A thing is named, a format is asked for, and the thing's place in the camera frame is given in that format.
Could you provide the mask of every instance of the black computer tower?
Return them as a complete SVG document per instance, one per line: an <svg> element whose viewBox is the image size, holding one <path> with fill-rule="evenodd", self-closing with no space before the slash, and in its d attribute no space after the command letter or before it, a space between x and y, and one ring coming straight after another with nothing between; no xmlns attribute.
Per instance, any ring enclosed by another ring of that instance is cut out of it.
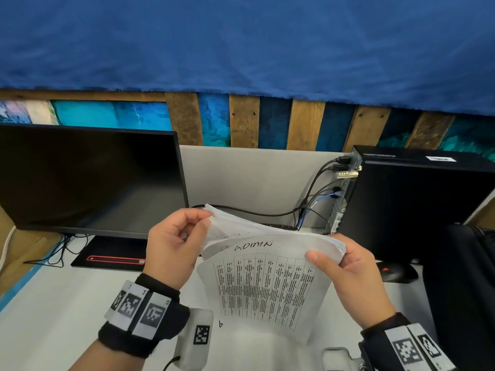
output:
<svg viewBox="0 0 495 371"><path fill-rule="evenodd" d="M329 224L378 260L421 259L425 238L464 223L495 188L495 163L475 153L355 146Z"/></svg>

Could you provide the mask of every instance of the white sensor device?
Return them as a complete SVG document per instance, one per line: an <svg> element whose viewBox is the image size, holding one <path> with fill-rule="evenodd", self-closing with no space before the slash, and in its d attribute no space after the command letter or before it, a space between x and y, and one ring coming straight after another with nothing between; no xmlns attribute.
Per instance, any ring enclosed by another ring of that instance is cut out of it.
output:
<svg viewBox="0 0 495 371"><path fill-rule="evenodd" d="M191 316L177 336L174 357L180 360L174 365L184 371L201 371L207 364L213 330L211 310L190 309Z"/></svg>

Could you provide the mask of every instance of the hand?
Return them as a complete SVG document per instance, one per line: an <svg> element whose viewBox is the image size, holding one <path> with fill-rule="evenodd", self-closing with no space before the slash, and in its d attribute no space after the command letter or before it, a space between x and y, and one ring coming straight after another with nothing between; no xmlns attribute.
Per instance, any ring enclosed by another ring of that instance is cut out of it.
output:
<svg viewBox="0 0 495 371"><path fill-rule="evenodd" d="M308 251L306 257L332 279L352 319L365 330L395 315L371 251L342 234L332 237L345 243L346 252L340 266L318 251Z"/></svg>
<svg viewBox="0 0 495 371"><path fill-rule="evenodd" d="M175 211L148 233L143 272L180 290L193 273L213 214L198 208Z"/></svg>

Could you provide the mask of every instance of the white cable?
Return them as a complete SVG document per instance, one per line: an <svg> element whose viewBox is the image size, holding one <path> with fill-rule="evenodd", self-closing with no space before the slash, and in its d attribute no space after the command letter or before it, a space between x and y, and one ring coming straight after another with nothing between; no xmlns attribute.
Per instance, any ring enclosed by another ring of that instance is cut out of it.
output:
<svg viewBox="0 0 495 371"><path fill-rule="evenodd" d="M0 273L2 272L3 265L5 264L5 259L7 259L7 249L9 248L10 239L16 229L17 227L14 225L3 243L2 257L0 257Z"/></svg>

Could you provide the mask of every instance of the gray desk partition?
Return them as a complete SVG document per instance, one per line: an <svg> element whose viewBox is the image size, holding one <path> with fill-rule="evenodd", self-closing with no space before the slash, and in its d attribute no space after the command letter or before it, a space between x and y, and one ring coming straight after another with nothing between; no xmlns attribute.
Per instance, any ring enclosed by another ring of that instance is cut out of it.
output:
<svg viewBox="0 0 495 371"><path fill-rule="evenodd" d="M318 169L343 153L181 146L181 155L191 206L222 204L278 214L297 207ZM325 172L312 192L333 177L333 173ZM333 199L325 198L313 209L328 218L332 205ZM292 215L267 218L229 212L261 223L294 223ZM323 228L325 222L310 213L304 226Z"/></svg>

